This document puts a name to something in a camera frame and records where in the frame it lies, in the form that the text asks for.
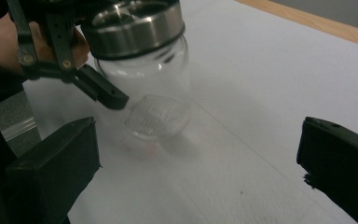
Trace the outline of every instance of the floor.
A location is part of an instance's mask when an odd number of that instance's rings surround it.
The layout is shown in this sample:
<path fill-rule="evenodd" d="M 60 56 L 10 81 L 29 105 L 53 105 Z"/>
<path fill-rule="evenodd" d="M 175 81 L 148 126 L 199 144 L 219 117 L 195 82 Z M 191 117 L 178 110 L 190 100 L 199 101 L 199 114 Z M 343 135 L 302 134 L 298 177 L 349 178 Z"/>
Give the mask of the floor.
<path fill-rule="evenodd" d="M 32 109 L 24 91 L 0 103 L 0 130 L 17 156 L 40 142 Z"/>

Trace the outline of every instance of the silver lid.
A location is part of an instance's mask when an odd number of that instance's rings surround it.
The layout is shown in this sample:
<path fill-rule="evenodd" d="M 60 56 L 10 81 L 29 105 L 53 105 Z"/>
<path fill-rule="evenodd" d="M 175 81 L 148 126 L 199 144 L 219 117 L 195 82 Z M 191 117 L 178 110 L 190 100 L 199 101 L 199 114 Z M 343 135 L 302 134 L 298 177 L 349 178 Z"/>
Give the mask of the silver lid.
<path fill-rule="evenodd" d="M 179 0 L 136 0 L 111 5 L 81 25 L 98 59 L 136 57 L 176 40 L 185 30 Z"/>

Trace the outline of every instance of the black object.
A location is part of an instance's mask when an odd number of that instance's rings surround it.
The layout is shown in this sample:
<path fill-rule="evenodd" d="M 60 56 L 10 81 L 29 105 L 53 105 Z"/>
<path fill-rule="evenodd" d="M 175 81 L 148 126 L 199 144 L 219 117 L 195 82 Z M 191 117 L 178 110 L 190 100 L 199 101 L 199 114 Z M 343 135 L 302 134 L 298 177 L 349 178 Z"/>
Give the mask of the black object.
<path fill-rule="evenodd" d="M 94 101 L 111 109 L 122 109 L 129 97 L 87 65 L 75 67 L 71 52 L 73 29 L 99 7 L 115 0 L 7 0 L 10 17 L 16 23 L 19 61 L 27 78 L 59 78 L 74 83 Z M 57 62 L 40 61 L 29 27 L 36 21 L 44 27 Z"/>
<path fill-rule="evenodd" d="M 69 223 L 67 213 L 100 167 L 94 119 L 62 126 L 7 167 L 0 224 Z"/>
<path fill-rule="evenodd" d="M 326 194 L 358 222 L 358 134 L 336 123 L 306 117 L 297 163 L 305 182 Z"/>

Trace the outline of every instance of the tabletop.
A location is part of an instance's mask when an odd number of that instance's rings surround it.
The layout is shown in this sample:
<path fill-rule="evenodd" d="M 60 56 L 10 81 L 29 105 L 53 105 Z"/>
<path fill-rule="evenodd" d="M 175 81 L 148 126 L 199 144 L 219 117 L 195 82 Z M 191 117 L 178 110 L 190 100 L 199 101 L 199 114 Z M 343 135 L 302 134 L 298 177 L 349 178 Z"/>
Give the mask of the tabletop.
<path fill-rule="evenodd" d="M 181 4 L 192 114 L 178 136 L 138 141 L 75 86 L 24 83 L 42 138 L 96 119 L 103 168 L 71 222 L 355 223 L 304 183 L 296 153 L 307 116 L 358 133 L 358 44 L 236 1 Z"/>

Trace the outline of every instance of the jar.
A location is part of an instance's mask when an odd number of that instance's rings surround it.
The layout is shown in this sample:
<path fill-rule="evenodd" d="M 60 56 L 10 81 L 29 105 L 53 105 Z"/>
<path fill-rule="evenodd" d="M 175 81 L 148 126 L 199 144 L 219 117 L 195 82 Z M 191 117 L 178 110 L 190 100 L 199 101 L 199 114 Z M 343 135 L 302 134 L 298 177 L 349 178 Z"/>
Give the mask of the jar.
<path fill-rule="evenodd" d="M 117 118 L 144 140 L 181 132 L 190 118 L 188 48 L 178 0 L 131 1 L 82 27 L 97 70 L 129 96 Z"/>

